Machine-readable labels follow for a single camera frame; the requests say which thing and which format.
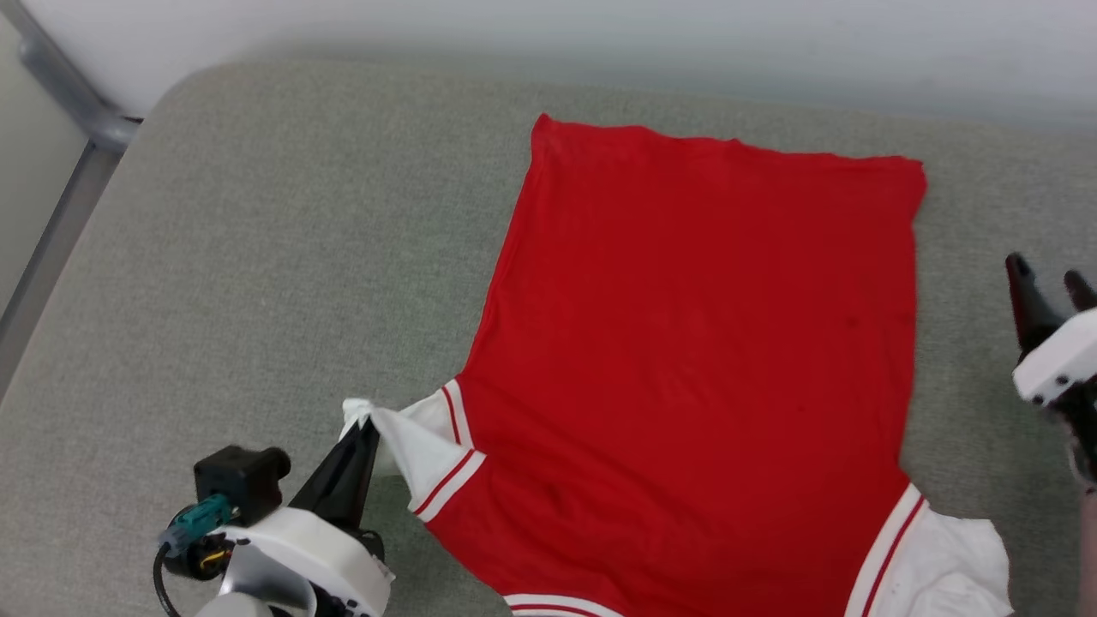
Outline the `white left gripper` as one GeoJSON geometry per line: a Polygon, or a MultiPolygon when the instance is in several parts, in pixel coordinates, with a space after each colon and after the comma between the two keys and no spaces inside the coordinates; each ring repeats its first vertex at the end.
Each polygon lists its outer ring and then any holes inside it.
{"type": "Polygon", "coordinates": [[[189,577],[222,579],[195,617],[293,617],[291,608],[305,617],[383,617],[391,571],[333,527],[360,527],[378,445],[372,419],[353,424],[291,500],[293,508],[247,527],[225,524],[176,557],[192,563],[189,577]]]}

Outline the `grey metal rail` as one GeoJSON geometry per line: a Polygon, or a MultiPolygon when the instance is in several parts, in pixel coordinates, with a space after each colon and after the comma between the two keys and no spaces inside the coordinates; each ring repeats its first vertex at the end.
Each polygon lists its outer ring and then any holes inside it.
{"type": "Polygon", "coordinates": [[[50,301],[52,289],[121,160],[121,153],[105,152],[90,143],[75,165],[13,296],[0,314],[0,402],[50,301]]]}

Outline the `red shirt white striped sleeves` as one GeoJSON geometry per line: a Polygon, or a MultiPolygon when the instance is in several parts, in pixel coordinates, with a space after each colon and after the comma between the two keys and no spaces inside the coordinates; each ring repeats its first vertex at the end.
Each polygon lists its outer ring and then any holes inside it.
{"type": "Polygon", "coordinates": [[[372,420],[513,617],[1010,617],[902,471],[921,162],[538,117],[470,359],[372,420]]]}

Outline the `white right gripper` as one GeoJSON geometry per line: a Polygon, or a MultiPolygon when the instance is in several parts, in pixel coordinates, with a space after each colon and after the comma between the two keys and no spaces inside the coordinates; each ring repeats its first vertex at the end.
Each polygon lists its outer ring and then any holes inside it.
{"type": "Polygon", "coordinates": [[[1020,253],[1004,259],[1022,362],[1013,371],[1022,401],[1049,410],[1070,431],[1072,465],[1097,487],[1097,291],[1081,271],[1064,274],[1076,313],[1065,323],[1020,253]]]}

